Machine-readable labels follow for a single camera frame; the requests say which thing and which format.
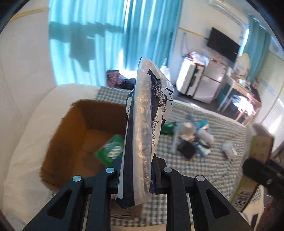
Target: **cardboard package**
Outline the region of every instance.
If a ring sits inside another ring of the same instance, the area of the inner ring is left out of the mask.
[[[256,135],[254,135],[251,140],[249,157],[266,163],[271,156],[274,138],[260,124],[254,124],[253,129]],[[258,186],[258,183],[242,175],[235,194],[230,201],[238,212],[242,212],[246,208]]]
[[[124,138],[126,118],[125,105],[94,100],[73,103],[50,141],[40,172],[42,182],[58,192],[75,175],[90,177],[104,170],[106,166],[94,154],[114,135]],[[114,207],[116,214],[125,213]],[[141,208],[130,211],[137,216]]]

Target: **white pillow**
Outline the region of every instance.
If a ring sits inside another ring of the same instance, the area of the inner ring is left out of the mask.
[[[16,231],[22,230],[51,198],[51,192],[41,183],[39,172],[61,118],[70,104],[79,99],[95,99],[98,91],[97,86],[60,85],[33,112],[4,182],[3,213]]]

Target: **television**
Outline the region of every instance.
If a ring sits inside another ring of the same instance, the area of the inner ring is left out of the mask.
[[[236,61],[240,49],[240,46],[236,42],[214,27],[212,27],[207,47],[217,51],[233,63]]]

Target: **patterned fabric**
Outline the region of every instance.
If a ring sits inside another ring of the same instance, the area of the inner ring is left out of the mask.
[[[122,78],[121,78],[121,74],[119,73],[119,71],[106,71],[107,75],[107,86],[108,87],[115,87],[116,85],[120,85]]]
[[[129,92],[129,90],[124,89],[101,87],[96,100],[125,104]],[[178,101],[173,102],[172,113],[167,122],[183,121],[189,113],[193,114],[196,121],[208,120],[210,133],[215,137],[211,154],[206,158],[200,158],[198,155],[195,155],[191,160],[188,160],[178,151],[172,154],[170,152],[172,138],[160,135],[156,155],[163,158],[167,166],[176,169],[182,175],[189,177],[195,177],[197,174],[204,175],[227,200],[230,200],[234,194],[234,188],[238,182],[237,178],[241,172],[243,153],[247,144],[247,129],[233,121],[217,117],[211,114],[210,111],[200,111]],[[227,140],[232,141],[238,153],[235,159],[227,160],[221,153],[221,145]],[[153,195],[150,201],[143,204],[141,216],[133,220],[122,220],[119,216],[116,217],[112,214],[111,225],[137,227],[166,224],[166,197],[166,195]],[[188,194],[187,201],[190,218],[193,221]]]

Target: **blue item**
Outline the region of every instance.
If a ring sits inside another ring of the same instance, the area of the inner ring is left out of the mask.
[[[50,0],[49,48],[57,85],[106,86],[106,70],[119,70],[124,2]]]
[[[233,95],[232,96],[232,103],[235,104],[235,103],[239,103],[241,101],[241,98],[238,96],[238,95]]]
[[[136,71],[141,57],[158,67],[173,50],[182,0],[127,1],[124,28],[123,68]]]
[[[243,53],[247,53],[250,58],[250,71],[248,81],[254,82],[262,70],[263,62],[268,55],[271,35],[259,24],[252,15],[249,16],[249,36]]]
[[[199,128],[203,128],[204,126],[206,126],[207,124],[209,124],[208,120],[203,120],[197,123]]]
[[[208,156],[211,152],[210,148],[206,148],[204,146],[202,146],[200,143],[195,142],[193,143],[193,145],[195,146],[196,152],[200,155],[200,157],[205,158],[206,156]]]

